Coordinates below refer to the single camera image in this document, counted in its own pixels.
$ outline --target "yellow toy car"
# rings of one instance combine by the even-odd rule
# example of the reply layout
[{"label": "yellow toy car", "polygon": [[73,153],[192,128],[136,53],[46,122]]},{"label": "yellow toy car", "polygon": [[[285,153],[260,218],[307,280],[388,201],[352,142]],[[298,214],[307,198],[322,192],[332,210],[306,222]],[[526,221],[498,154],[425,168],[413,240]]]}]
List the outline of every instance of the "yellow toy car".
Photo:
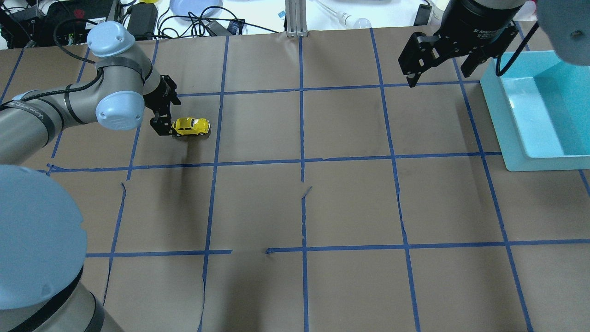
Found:
[{"label": "yellow toy car", "polygon": [[176,137],[187,135],[205,135],[211,130],[211,124],[207,119],[179,118],[174,121],[172,128]]}]

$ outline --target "red logo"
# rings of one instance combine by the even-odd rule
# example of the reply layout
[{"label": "red logo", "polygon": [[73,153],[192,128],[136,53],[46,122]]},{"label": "red logo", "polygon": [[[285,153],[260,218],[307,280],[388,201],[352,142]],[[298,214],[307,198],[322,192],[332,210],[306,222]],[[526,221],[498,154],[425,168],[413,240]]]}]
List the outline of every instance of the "red logo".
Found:
[{"label": "red logo", "polygon": [[75,16],[76,18],[84,18],[84,16],[85,16],[85,15],[86,15],[86,13],[84,12],[84,10],[83,10],[83,9],[76,9],[76,10],[74,11],[74,16]]}]

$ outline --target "white label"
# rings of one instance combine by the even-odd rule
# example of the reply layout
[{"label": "white label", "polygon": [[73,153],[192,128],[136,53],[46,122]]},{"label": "white label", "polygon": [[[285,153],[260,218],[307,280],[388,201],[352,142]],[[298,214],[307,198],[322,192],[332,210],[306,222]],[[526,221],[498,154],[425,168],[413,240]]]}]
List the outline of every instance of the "white label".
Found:
[{"label": "white label", "polygon": [[[100,24],[100,23],[102,23],[102,22],[105,22],[106,20],[107,20],[107,18],[106,18],[106,17],[99,17],[99,18],[91,18],[91,19],[89,19],[89,21],[93,21],[93,22],[95,22],[96,24]],[[92,23],[88,23],[88,22],[86,23],[86,30],[90,30],[90,29],[92,29],[92,28],[94,28],[94,27],[95,27],[95,25],[94,25],[94,24],[92,24]]]}]

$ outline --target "yellow object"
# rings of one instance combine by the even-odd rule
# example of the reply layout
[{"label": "yellow object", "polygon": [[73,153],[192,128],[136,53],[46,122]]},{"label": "yellow object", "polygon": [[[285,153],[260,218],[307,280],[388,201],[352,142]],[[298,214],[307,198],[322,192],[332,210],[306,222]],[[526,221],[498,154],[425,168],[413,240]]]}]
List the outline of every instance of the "yellow object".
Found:
[{"label": "yellow object", "polygon": [[207,119],[179,118],[174,121],[172,127],[176,136],[205,135],[211,130],[211,124]]}]

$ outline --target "blue tray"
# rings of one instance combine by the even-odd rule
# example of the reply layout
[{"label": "blue tray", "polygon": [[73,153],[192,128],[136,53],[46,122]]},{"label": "blue tray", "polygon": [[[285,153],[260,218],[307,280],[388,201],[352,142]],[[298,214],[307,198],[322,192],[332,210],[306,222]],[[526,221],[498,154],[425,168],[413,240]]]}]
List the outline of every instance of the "blue tray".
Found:
[{"label": "blue tray", "polygon": [[504,76],[495,69],[493,61],[481,87],[506,168],[590,168],[590,67],[565,63],[553,51],[530,51]]}]

